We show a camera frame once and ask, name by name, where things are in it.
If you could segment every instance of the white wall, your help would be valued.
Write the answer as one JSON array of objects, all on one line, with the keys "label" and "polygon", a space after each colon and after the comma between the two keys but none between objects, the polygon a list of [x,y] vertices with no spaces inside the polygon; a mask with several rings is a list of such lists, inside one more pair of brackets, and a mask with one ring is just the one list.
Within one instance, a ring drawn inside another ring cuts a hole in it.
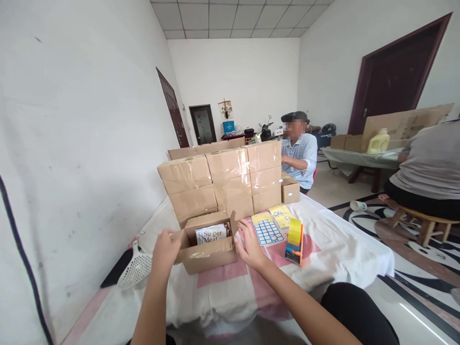
[{"label": "white wall", "polygon": [[297,108],[299,39],[168,40],[182,100],[189,107],[210,104],[217,139],[223,135],[217,104],[231,100],[235,125],[260,131],[268,115],[273,131],[280,117]]},{"label": "white wall", "polygon": [[[0,42],[0,173],[60,344],[166,195],[155,67],[182,101],[148,0],[2,2]],[[3,204],[0,238],[0,343],[44,344]]]},{"label": "white wall", "polygon": [[298,108],[346,133],[362,57],[452,11],[418,108],[460,101],[460,1],[335,0],[300,39]]}]

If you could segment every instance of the doorway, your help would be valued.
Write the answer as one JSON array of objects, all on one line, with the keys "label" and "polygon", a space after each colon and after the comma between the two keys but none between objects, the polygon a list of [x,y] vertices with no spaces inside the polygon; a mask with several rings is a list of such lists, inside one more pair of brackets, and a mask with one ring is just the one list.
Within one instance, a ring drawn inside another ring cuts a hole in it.
[{"label": "doorway", "polygon": [[198,145],[216,142],[216,131],[214,129],[214,121],[212,120],[211,105],[191,106],[189,109]]},{"label": "doorway", "polygon": [[157,72],[160,78],[161,87],[163,88],[164,98],[166,99],[166,104],[168,105],[169,114],[171,115],[172,124],[174,125],[174,130],[176,132],[179,146],[180,148],[189,147],[190,145],[188,144],[187,134],[185,132],[184,123],[182,122],[181,111],[177,105],[174,89],[170,83],[168,83],[159,69],[157,69]]},{"label": "doorway", "polygon": [[369,116],[417,107],[451,15],[363,57],[348,134],[363,134]]}]

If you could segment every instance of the laundry detergent bottle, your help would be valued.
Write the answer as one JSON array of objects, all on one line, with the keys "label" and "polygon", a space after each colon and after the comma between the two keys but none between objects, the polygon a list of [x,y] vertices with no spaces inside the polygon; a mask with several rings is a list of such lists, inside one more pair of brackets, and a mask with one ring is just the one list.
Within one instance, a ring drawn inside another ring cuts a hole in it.
[{"label": "laundry detergent bottle", "polygon": [[368,154],[384,153],[387,150],[390,136],[386,128],[382,128],[380,132],[373,137],[369,142]]}]

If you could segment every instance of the cup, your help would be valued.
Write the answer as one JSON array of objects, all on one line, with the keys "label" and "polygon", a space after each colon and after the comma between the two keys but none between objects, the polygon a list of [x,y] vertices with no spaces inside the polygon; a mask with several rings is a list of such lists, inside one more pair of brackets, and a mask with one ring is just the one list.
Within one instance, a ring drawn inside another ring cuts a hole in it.
[{"label": "cup", "polygon": [[350,202],[350,208],[353,211],[366,211],[368,206],[367,206],[366,203],[363,203],[361,201],[353,200],[353,201]]}]

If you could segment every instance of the person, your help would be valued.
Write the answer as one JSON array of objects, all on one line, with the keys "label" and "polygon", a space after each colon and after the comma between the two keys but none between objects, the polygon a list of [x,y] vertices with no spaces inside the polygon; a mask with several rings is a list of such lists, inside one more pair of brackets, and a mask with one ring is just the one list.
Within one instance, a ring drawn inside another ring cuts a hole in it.
[{"label": "person", "polygon": [[[363,289],[332,284],[318,303],[265,256],[249,222],[241,219],[238,233],[241,241],[234,237],[234,242],[241,259],[278,294],[313,345],[399,344],[393,327]],[[166,288],[180,248],[180,241],[169,234],[164,230],[155,244],[131,345],[166,342]]]},{"label": "person", "polygon": [[309,121],[303,111],[283,115],[281,121],[285,123],[287,134],[287,139],[281,143],[283,172],[300,184],[301,193],[307,194],[316,170],[316,137],[305,133]]},{"label": "person", "polygon": [[422,129],[398,156],[379,198],[428,216],[460,220],[460,120]]}]

